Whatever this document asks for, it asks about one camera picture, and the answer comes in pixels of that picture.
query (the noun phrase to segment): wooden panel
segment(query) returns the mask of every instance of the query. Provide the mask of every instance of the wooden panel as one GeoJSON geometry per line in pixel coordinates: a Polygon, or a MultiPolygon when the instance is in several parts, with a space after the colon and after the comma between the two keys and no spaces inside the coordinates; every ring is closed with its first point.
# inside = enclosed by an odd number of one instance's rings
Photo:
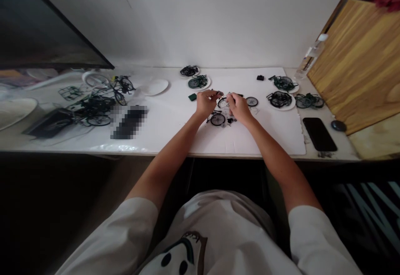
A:
{"type": "Polygon", "coordinates": [[[363,159],[395,157],[400,153],[400,114],[353,133],[349,139],[363,159]]]}
{"type": "Polygon", "coordinates": [[[400,112],[400,12],[348,0],[308,73],[350,135],[400,112]]]}

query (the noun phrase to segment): white paper plate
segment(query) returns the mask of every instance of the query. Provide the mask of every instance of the white paper plate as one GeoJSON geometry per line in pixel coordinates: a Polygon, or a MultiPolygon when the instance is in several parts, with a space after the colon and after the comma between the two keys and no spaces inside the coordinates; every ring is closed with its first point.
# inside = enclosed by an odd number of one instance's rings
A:
{"type": "Polygon", "coordinates": [[[6,129],[27,117],[38,105],[33,98],[0,102],[0,130],[6,129]]]}
{"type": "Polygon", "coordinates": [[[290,96],[292,97],[292,103],[289,106],[277,108],[277,107],[273,106],[268,99],[267,99],[267,102],[268,102],[268,105],[270,107],[272,107],[273,109],[280,110],[280,111],[291,110],[292,108],[294,108],[296,106],[296,99],[293,97],[293,95],[290,95],[290,96]]]}
{"type": "MultiPolygon", "coordinates": [[[[200,74],[200,68],[199,67],[197,67],[197,69],[199,70],[197,73],[195,73],[193,76],[196,76],[196,75],[199,75],[200,74]]],[[[181,73],[180,73],[180,70],[179,70],[179,75],[182,77],[182,78],[191,78],[191,76],[184,76],[184,75],[182,75],[181,73]]]]}
{"type": "Polygon", "coordinates": [[[189,90],[195,90],[195,91],[202,91],[202,90],[206,90],[210,85],[211,85],[211,78],[207,75],[207,85],[204,87],[198,87],[195,89],[192,89],[189,87],[189,81],[193,79],[192,77],[186,82],[186,86],[188,87],[189,90]]]}
{"type": "Polygon", "coordinates": [[[148,85],[143,85],[140,87],[140,90],[146,96],[154,96],[160,94],[168,87],[168,80],[165,79],[156,79],[150,81],[148,85]]]}

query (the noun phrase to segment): green plastic piece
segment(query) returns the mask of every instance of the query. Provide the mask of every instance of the green plastic piece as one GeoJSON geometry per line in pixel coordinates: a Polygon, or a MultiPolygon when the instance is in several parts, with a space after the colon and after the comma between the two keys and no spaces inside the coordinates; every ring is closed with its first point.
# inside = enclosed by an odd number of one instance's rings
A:
{"type": "Polygon", "coordinates": [[[197,99],[197,95],[196,95],[196,94],[191,94],[191,95],[189,96],[189,99],[190,99],[190,101],[194,101],[194,100],[197,99]]]}

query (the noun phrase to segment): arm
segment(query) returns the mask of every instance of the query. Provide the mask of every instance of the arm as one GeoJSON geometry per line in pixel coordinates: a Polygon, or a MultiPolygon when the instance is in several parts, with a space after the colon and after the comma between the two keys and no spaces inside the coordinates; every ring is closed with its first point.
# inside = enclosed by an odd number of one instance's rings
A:
{"type": "Polygon", "coordinates": [[[231,112],[249,130],[260,149],[268,170],[278,181],[287,213],[300,205],[309,205],[322,210],[299,167],[252,116],[246,99],[233,93],[227,95],[227,100],[231,112]]]}
{"type": "Polygon", "coordinates": [[[289,215],[293,262],[306,275],[360,275],[299,167],[251,115],[246,99],[233,94],[228,95],[227,100],[235,117],[250,131],[265,164],[282,189],[289,215]]]}
{"type": "Polygon", "coordinates": [[[145,198],[153,202],[160,210],[172,179],[188,155],[197,130],[213,112],[216,100],[220,97],[217,95],[217,91],[213,90],[197,94],[196,112],[157,154],[126,199],[145,198]]]}

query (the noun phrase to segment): smartphone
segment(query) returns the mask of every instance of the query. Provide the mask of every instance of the smartphone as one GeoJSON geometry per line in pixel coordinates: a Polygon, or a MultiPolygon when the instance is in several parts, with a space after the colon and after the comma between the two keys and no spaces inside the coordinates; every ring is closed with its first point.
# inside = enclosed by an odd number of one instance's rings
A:
{"type": "Polygon", "coordinates": [[[317,151],[338,150],[320,118],[304,118],[303,123],[317,151]]]}

